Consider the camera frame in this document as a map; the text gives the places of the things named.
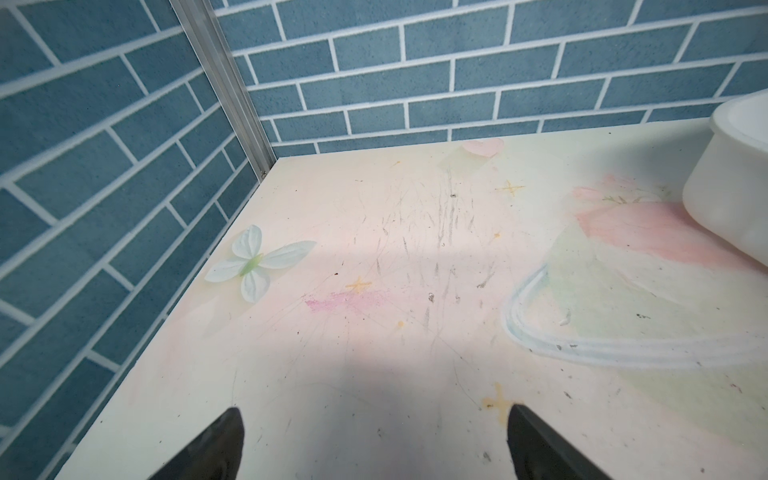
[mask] pink chalk mark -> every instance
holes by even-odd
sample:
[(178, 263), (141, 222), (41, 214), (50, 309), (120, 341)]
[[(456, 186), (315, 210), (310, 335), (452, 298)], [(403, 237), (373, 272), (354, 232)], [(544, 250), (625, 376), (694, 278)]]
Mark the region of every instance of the pink chalk mark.
[(332, 312), (334, 310), (352, 307), (353, 309), (364, 310), (371, 306), (380, 306), (386, 302), (387, 292), (382, 290), (370, 290), (362, 293), (354, 291), (331, 293), (324, 300), (304, 300), (304, 303), (312, 310), (317, 312)]
[(587, 237), (616, 247), (681, 263), (756, 268), (756, 262), (691, 218), (683, 204), (625, 204), (576, 217)]
[(501, 138), (489, 138), (488, 140), (470, 140), (462, 144), (464, 150), (470, 154), (490, 158), (504, 150), (504, 141)]

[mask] pink heart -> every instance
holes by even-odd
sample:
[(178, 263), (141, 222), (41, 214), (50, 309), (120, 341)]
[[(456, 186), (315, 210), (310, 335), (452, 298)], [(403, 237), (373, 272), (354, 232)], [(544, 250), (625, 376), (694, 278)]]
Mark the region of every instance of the pink heart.
[(504, 141), (501, 138), (489, 138), (486, 141), (470, 140), (462, 144), (464, 150), (470, 154), (477, 154), (481, 157), (490, 158), (498, 152), (504, 150)]

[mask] white container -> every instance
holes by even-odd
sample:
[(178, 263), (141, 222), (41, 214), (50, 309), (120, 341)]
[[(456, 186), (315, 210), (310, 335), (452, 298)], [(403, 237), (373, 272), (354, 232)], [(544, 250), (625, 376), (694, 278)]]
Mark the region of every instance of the white container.
[(728, 101), (683, 189), (701, 225), (768, 265), (768, 89)]

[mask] wall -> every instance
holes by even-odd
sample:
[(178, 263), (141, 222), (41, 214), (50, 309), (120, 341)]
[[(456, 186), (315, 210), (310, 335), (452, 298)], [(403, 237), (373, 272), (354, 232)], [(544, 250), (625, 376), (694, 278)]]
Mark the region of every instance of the wall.
[(278, 156), (706, 117), (766, 0), (214, 0)]
[(52, 478), (256, 178), (167, 0), (0, 8), (0, 478)]

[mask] floral drawing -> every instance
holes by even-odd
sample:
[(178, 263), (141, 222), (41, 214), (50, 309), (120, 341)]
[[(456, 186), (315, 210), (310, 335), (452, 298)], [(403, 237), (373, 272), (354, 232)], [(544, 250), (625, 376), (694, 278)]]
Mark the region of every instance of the floral drawing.
[(269, 253), (259, 253), (261, 229), (251, 225), (232, 243), (235, 257), (211, 267), (205, 280), (223, 282), (241, 276), (240, 293), (247, 302), (256, 303), (270, 288), (269, 270), (296, 265), (315, 244), (312, 241), (295, 242)]

